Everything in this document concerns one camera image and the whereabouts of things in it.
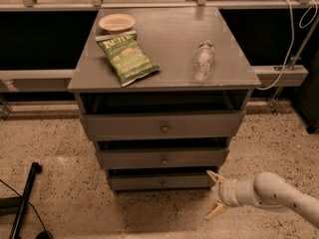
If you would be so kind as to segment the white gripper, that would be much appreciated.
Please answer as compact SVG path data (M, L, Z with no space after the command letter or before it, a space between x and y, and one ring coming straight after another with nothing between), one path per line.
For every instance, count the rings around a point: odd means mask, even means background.
M236 197L237 180L224 179L223 176L211 170L208 170L206 173L216 184L219 184L218 195L220 200L223 202L216 201L214 207L206 215L206 219L210 220L216 218L217 216L225 213L228 210L228 207L239 207L240 203Z

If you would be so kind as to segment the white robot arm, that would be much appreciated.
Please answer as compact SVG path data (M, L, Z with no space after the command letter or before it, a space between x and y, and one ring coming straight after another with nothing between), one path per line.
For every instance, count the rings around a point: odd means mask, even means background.
M319 200L275 173L260 172L249 180L227 179L211 170L206 173L215 182L219 196L207 219L223 214L228 208L247 205L277 212L290 209L319 228Z

